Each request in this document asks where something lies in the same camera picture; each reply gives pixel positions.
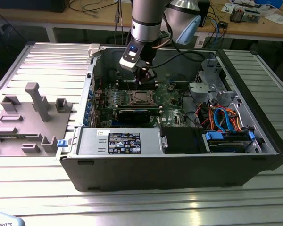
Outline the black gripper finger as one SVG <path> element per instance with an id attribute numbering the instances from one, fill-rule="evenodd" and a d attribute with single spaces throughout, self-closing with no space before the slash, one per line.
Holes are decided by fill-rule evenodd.
<path id="1" fill-rule="evenodd" d="M 142 85 L 147 82 L 147 72 L 147 66 L 137 67 L 137 70 L 135 72 L 135 79 L 137 84 Z"/>
<path id="2" fill-rule="evenodd" d="M 142 70 L 142 83 L 143 84 L 153 80 L 156 77 L 157 77 L 157 74 L 154 70 L 152 69 Z"/>

